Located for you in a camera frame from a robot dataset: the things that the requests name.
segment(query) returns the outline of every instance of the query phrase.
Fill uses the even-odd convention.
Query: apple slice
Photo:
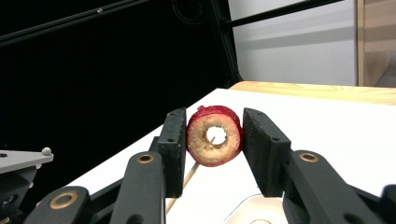
[[[214,140],[218,139],[208,136],[209,129],[214,127],[225,132],[224,140],[220,143],[215,143]],[[242,134],[240,120],[229,107],[201,105],[187,126],[187,150],[203,166],[219,166],[241,152]]]

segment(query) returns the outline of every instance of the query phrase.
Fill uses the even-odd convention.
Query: wooden stick
[[[184,178],[183,188],[186,188],[187,184],[190,182],[192,176],[195,174],[195,171],[197,171],[198,167],[199,167],[199,163],[195,162],[195,164],[190,169],[189,173],[186,175],[186,178]],[[168,214],[168,212],[171,210],[176,200],[177,198],[173,198],[169,201],[169,204],[166,206],[166,214]]]

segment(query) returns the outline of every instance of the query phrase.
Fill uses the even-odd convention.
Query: red apple skin
[[[216,161],[216,162],[210,162],[210,161],[205,161],[205,160],[201,160],[199,158],[199,156],[196,154],[197,152],[195,152],[195,150],[191,147],[191,139],[192,139],[192,132],[196,132],[193,131],[191,126],[194,124],[194,122],[197,122],[197,120],[200,119],[205,119],[205,117],[208,116],[213,116],[213,115],[219,115],[221,117],[228,117],[229,119],[231,119],[232,121],[232,125],[234,128],[236,128],[238,135],[235,137],[235,141],[237,142],[237,146],[236,148],[232,149],[233,153],[230,154],[228,157],[223,158],[220,161]],[[187,126],[187,150],[189,151],[189,153],[191,154],[191,156],[200,164],[202,164],[203,166],[207,166],[207,167],[215,167],[215,166],[219,166],[222,165],[224,163],[226,163],[227,161],[231,161],[233,158],[235,158],[242,150],[242,140],[243,140],[243,131],[242,131],[242,127],[240,125],[240,119],[238,118],[238,116],[235,114],[235,112],[233,112],[229,107],[224,106],[224,105],[210,105],[207,107],[204,106],[199,106],[197,112],[195,112],[190,120],[189,120],[189,124]]]

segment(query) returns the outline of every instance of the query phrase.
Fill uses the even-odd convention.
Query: black curtain
[[[0,148],[50,147],[55,155],[38,170],[22,211],[163,124],[169,111],[226,87],[209,25],[182,22],[171,2],[150,1],[0,48]],[[18,14],[27,23],[32,17]],[[21,29],[15,22],[2,21],[2,35]]]

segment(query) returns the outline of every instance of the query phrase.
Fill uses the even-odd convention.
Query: white tabletop
[[[319,153],[348,184],[374,195],[379,196],[384,186],[396,183],[395,105],[216,89],[187,108],[187,119],[200,105],[226,105],[241,122],[244,107],[260,110],[290,139],[293,150]],[[161,128],[68,186],[82,186],[93,194],[123,178],[130,157],[149,150],[152,138],[160,135]],[[193,165],[194,160],[187,154],[185,174]],[[167,223],[223,223],[238,204],[257,193],[260,192],[242,153],[218,167],[200,166],[168,213]]]

